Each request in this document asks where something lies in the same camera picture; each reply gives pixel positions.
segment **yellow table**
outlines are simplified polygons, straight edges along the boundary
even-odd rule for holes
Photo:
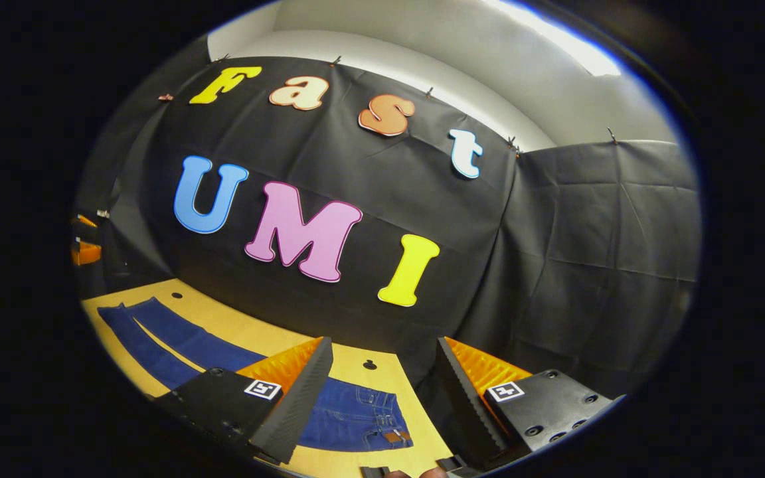
[[[175,299],[172,293],[181,293],[182,297]],[[185,320],[203,327],[217,337],[267,357],[312,339],[312,337],[281,329],[236,311],[205,296],[179,279],[170,279],[83,301],[82,305],[110,356],[143,393],[152,396],[161,396],[170,390],[149,375],[128,354],[97,312],[97,307],[117,306],[120,303],[130,306],[150,297],[155,297]],[[180,357],[148,331],[147,334],[193,369],[203,372],[201,367],[185,357]],[[376,364],[376,370],[368,370],[362,366],[368,359]],[[333,343],[332,367],[329,375],[331,378],[351,384],[397,394],[400,411],[412,436],[413,447],[346,453],[346,451],[318,450],[298,445],[294,450],[291,463],[283,463],[282,468],[304,475],[361,478],[360,466],[388,466],[392,471],[401,469],[409,475],[419,476],[422,472],[434,468],[435,460],[452,456],[453,453],[450,453],[450,449],[438,435],[418,401],[415,391],[409,385],[406,373],[395,354],[367,351]]]

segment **blue jeans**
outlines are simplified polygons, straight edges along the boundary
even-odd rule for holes
[[[155,297],[131,307],[122,303],[100,307],[98,312],[137,363],[171,390],[198,372],[150,339],[135,320],[203,368],[239,370],[264,358],[189,323]],[[396,394],[328,378],[297,444],[331,451],[379,451],[412,447],[408,434]]]

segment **pink letter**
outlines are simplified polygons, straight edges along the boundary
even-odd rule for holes
[[[311,245],[309,257],[300,262],[300,272],[324,282],[338,282],[338,260],[353,224],[362,220],[362,212],[340,200],[324,206],[309,224],[303,223],[300,193],[292,185],[270,181],[264,185],[268,202],[264,205],[262,220],[256,237],[244,251],[255,260],[270,262],[276,257],[270,245],[274,236],[279,242],[279,254],[285,267]]]

